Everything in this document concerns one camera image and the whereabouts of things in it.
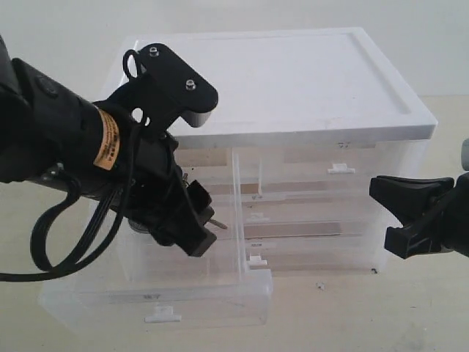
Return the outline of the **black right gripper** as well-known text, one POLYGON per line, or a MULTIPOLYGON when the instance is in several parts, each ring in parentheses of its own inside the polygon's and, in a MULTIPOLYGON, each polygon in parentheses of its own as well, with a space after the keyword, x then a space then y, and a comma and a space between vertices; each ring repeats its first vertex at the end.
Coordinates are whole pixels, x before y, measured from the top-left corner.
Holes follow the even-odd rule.
POLYGON ((409 179, 379 175, 369 196, 402 224, 389 227, 384 248, 408 259, 456 251, 468 255, 468 176, 409 179))

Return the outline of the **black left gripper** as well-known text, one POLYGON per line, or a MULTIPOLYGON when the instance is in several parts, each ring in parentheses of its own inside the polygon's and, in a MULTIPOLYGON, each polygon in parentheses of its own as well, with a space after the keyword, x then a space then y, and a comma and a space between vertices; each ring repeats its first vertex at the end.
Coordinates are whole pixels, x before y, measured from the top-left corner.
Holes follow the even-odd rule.
MULTIPOLYGON (((132 111, 121 107, 118 99, 122 97, 120 87, 106 100, 99 102, 100 107, 108 109, 113 115, 118 113, 126 117, 125 127, 136 125, 130 114, 132 111)), ((154 224, 155 220, 167 216, 182 203, 186 196, 181 186, 182 168, 177 165, 174 153, 179 146, 178 141, 170 135, 168 129, 154 131, 145 125, 138 135, 134 149, 133 184, 124 211, 127 219, 154 224)), ((199 222, 205 231, 179 231, 176 235, 151 235, 161 246, 178 246, 190 257, 201 257, 215 242, 216 236, 205 224, 214 216, 212 198, 208 191, 197 181, 192 181, 187 192, 199 222)))

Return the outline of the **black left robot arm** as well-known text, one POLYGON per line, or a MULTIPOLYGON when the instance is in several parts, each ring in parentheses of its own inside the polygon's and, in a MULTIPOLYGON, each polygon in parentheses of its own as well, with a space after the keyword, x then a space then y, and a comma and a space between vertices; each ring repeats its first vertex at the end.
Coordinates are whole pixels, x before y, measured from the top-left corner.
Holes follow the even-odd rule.
POLYGON ((169 127, 178 119, 203 125, 218 93, 162 43, 136 58, 142 73, 91 103, 3 48, 1 181, 40 184, 61 164, 83 197, 99 199, 112 183, 131 179, 125 217, 161 246, 200 257, 216 239, 206 228, 212 200, 199 183, 183 183, 169 127))

